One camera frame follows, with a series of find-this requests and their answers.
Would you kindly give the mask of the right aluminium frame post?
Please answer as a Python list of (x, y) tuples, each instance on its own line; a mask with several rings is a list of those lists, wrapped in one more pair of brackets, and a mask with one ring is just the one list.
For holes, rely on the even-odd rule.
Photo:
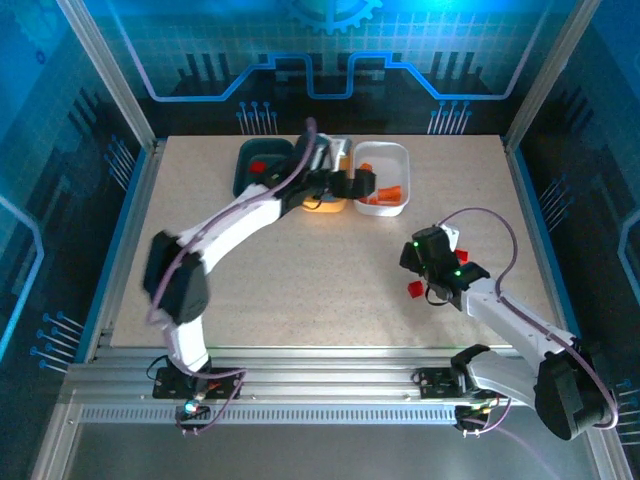
[(576, 0), (504, 139), (506, 154), (521, 143), (552, 87), (565, 69), (602, 0)]

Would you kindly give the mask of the aluminium mounting beam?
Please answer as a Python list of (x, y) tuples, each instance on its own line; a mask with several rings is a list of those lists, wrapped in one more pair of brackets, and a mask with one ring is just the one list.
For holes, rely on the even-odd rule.
[[(508, 348), (497, 353), (516, 357)], [(228, 399), (202, 400), (211, 409), (204, 421), (181, 423), (199, 430), (232, 405), (477, 405), (526, 406), (507, 399), (421, 399), (411, 375), (418, 368), (450, 368), (451, 351), (422, 348), (220, 348), (212, 363), (223, 378), (241, 374)], [(183, 407), (187, 400), (154, 399), (156, 371), (168, 367), (161, 350), (99, 347), (91, 363), (72, 365), (58, 400), (68, 418), (80, 422), (86, 407)]]

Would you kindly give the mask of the right aluminium side rail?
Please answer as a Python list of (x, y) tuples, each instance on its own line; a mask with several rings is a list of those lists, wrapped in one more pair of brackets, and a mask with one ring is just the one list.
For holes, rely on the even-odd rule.
[(581, 339), (583, 337), (582, 331), (569, 298), (524, 157), (519, 148), (515, 150), (505, 148), (505, 155), (552, 311), (561, 327)]

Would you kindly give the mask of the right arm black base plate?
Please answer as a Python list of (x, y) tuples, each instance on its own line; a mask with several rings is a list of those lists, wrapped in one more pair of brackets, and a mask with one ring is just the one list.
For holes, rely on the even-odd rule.
[(418, 387), (421, 399), (506, 399), (503, 394), (481, 389), (467, 374), (451, 368), (418, 368), (411, 380)]

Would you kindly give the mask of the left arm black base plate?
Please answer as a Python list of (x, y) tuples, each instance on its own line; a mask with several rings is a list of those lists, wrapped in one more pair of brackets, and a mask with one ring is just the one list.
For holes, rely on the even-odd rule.
[[(239, 385), (241, 378), (241, 374), (235, 374), (221, 379), (208, 380), (209, 390), (205, 399), (228, 399), (232, 391)], [(152, 397), (154, 399), (189, 400), (196, 395), (197, 388), (200, 387), (199, 382), (203, 382), (203, 380), (189, 377), (173, 366), (161, 367), (156, 371)]]

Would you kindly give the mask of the left aluminium frame post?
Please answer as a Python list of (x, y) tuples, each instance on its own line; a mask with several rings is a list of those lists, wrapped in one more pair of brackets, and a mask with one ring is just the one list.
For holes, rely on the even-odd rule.
[(153, 153), (156, 135), (84, 1), (56, 0), (56, 3), (140, 146)]

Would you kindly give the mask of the aluminium side rail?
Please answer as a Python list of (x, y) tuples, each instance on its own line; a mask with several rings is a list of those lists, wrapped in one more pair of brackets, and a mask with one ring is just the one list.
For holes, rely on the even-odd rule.
[(158, 140), (153, 152), (140, 157), (134, 168), (132, 185), (125, 194), (87, 315), (76, 363), (93, 361), (103, 332), (117, 320), (166, 144), (166, 139)]
[(505, 148), (505, 155), (552, 311), (561, 327), (581, 339), (583, 337), (582, 331), (569, 298), (524, 157), (519, 148), (515, 150)]

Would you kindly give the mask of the slotted metal strip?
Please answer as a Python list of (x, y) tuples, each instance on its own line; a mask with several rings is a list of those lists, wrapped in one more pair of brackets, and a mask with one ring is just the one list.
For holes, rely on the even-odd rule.
[[(180, 408), (93, 406), (83, 409), (81, 423), (172, 424)], [(220, 425), (454, 425), (455, 408), (445, 405), (232, 405)]]

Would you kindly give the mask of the aluminium frame post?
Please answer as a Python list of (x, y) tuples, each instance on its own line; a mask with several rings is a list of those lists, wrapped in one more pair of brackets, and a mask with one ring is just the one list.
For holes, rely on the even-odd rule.
[(504, 139), (506, 154), (521, 143), (552, 87), (565, 69), (602, 0), (576, 0)]
[(156, 135), (84, 1), (56, 0), (56, 3), (140, 146), (153, 153)]

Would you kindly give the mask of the left wiring connector cluster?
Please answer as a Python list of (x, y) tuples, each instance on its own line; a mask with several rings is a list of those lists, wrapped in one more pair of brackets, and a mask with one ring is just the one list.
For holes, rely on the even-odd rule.
[(176, 420), (179, 423), (204, 421), (210, 418), (211, 409), (200, 400), (187, 400), (183, 407), (176, 410)]

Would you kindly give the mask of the yellow plastic container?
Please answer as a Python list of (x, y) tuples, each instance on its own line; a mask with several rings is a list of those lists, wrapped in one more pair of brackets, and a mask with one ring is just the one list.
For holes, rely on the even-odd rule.
[(337, 198), (325, 193), (320, 199), (307, 197), (302, 204), (302, 208), (310, 213), (333, 214), (343, 211), (346, 205), (347, 200), (345, 198)]

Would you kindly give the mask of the white plastic container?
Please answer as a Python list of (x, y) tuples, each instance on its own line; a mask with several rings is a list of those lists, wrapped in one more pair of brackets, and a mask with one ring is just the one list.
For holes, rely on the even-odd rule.
[[(400, 215), (410, 200), (410, 156), (408, 150), (394, 142), (364, 141), (353, 151), (353, 166), (359, 169), (362, 163), (373, 166), (376, 174), (376, 190), (366, 198), (354, 201), (355, 209), (363, 215), (395, 217)], [(370, 197), (377, 198), (377, 191), (400, 185), (402, 198), (399, 201), (379, 201), (379, 205), (367, 204)]]

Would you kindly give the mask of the right wiring connector cluster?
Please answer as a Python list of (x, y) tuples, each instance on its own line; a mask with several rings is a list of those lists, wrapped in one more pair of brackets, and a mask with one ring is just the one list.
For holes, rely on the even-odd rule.
[(499, 405), (498, 400), (490, 400), (483, 404), (456, 406), (454, 409), (454, 428), (463, 435), (471, 433), (479, 436), (481, 432), (487, 431), (492, 425), (491, 412)]

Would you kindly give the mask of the teal plastic container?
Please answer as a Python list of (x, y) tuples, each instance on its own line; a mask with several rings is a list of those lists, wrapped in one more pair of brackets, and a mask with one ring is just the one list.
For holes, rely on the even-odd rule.
[(246, 187), (254, 183), (259, 175), (262, 174), (249, 172), (249, 166), (253, 161), (265, 162), (267, 170), (279, 161), (286, 160), (293, 152), (293, 149), (294, 145), (283, 138), (254, 138), (245, 141), (240, 147), (237, 157), (232, 187), (233, 196), (235, 198), (239, 197)]

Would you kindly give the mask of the wiring connector cluster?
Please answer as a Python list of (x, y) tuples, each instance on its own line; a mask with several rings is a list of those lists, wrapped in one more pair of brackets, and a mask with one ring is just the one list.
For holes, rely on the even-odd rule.
[(179, 423), (204, 421), (210, 418), (211, 409), (200, 400), (187, 400), (183, 407), (176, 410), (176, 420)]
[(479, 436), (481, 432), (487, 431), (492, 425), (491, 412), (499, 405), (498, 400), (490, 400), (483, 404), (456, 406), (454, 409), (454, 428), (463, 435), (471, 433)]

